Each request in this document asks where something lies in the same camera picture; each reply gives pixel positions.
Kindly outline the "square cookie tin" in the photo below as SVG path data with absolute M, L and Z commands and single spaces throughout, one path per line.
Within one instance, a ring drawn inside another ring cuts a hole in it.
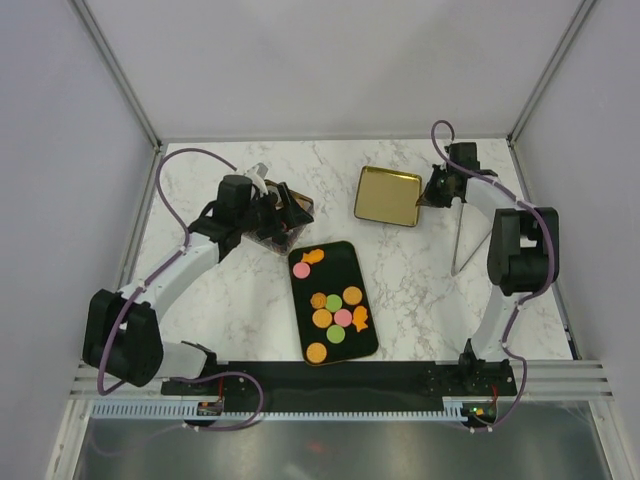
M 251 202 L 252 229 L 244 237 L 267 250 L 286 256 L 307 225 L 314 221 L 314 202 L 291 190 L 285 182 L 266 180 L 266 194 Z

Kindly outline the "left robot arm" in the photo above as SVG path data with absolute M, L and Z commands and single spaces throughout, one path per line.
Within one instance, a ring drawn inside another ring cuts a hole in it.
M 213 354 L 197 343 L 163 340 L 160 322 L 191 284 L 221 263 L 243 236 L 290 245 L 313 215 L 285 183 L 250 175 L 227 175 L 217 197 L 187 227 L 182 245 L 146 277 L 115 292 L 105 289 L 89 303 L 82 359 L 120 383 L 136 387 L 155 378 L 183 378 L 197 394 L 213 391 L 218 369 Z

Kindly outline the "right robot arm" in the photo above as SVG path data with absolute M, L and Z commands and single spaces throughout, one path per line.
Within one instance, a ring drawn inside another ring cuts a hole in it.
M 456 372 L 460 388 L 476 395 L 494 379 L 484 361 L 521 359 L 509 351 L 508 338 L 523 305 L 544 294 L 558 277 L 559 214 L 518 199 L 495 172 L 480 167 L 474 143 L 456 142 L 436 151 L 444 163 L 433 167 L 416 205 L 449 208 L 458 199 L 492 222 L 487 254 L 492 290 Z

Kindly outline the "black rectangular tray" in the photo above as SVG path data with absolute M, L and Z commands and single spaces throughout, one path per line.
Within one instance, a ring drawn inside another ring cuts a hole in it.
M 325 366 L 376 353 L 378 334 L 354 245 L 297 248 L 287 260 L 304 361 Z

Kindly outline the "gold tin lid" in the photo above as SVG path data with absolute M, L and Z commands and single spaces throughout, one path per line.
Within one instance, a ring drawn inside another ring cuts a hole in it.
M 420 175 L 365 166 L 358 181 L 354 216 L 360 220 L 415 227 L 419 221 L 417 202 L 421 193 Z

